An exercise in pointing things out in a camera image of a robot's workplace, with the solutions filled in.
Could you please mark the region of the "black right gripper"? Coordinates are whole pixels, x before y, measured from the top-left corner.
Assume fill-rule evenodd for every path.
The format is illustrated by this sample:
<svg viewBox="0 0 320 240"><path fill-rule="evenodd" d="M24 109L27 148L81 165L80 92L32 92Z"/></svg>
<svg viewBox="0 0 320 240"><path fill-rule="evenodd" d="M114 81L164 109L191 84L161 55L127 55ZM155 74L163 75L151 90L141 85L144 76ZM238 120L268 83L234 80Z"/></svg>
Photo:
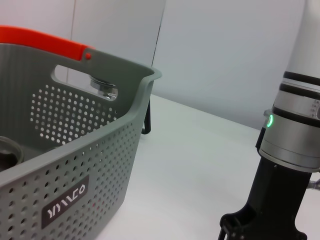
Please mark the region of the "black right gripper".
<svg viewBox="0 0 320 240"><path fill-rule="evenodd" d="M311 175L262 157L246 204L221 217L217 239L306 240L295 221Z"/></svg>

